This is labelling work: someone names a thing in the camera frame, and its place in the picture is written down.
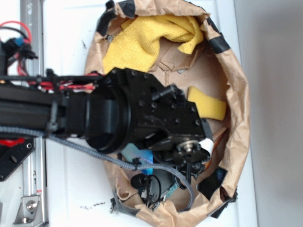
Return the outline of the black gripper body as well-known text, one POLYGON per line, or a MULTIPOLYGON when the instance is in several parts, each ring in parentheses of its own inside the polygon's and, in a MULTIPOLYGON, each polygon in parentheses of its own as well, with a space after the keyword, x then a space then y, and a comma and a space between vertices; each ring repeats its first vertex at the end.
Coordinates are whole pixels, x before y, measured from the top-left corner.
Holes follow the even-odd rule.
POLYGON ((182 90, 175 85, 152 87, 142 109, 142 123, 150 130, 142 139, 142 147, 150 149, 158 163, 192 175, 205 169, 212 150, 201 143, 212 143, 212 132, 182 90))

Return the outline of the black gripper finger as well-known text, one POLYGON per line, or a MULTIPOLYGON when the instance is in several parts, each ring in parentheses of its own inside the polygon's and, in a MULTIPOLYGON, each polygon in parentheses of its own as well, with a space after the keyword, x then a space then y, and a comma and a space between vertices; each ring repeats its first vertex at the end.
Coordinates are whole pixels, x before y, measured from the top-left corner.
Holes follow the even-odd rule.
POLYGON ((131 186, 138 190, 142 201, 152 211, 155 211, 176 189, 174 179, 163 175, 135 175, 131 179, 131 186))

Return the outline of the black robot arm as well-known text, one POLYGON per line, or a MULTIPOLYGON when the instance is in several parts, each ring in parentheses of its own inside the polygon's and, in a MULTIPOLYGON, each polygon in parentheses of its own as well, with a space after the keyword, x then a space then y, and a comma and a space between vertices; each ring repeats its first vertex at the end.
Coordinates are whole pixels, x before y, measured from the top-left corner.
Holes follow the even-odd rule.
POLYGON ((107 75, 46 77, 0 75, 0 179, 30 152, 26 143, 46 137, 124 169, 137 170, 131 185, 157 208, 172 185, 189 188, 211 157, 207 120, 175 85, 153 75, 113 69, 107 75))

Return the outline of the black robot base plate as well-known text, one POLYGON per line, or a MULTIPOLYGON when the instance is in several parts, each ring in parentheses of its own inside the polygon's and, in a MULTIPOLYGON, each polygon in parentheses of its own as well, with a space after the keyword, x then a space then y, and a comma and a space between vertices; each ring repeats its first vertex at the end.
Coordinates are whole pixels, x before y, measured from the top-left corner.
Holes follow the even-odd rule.
POLYGON ((0 140, 0 181, 6 181, 34 150, 34 139, 0 140))

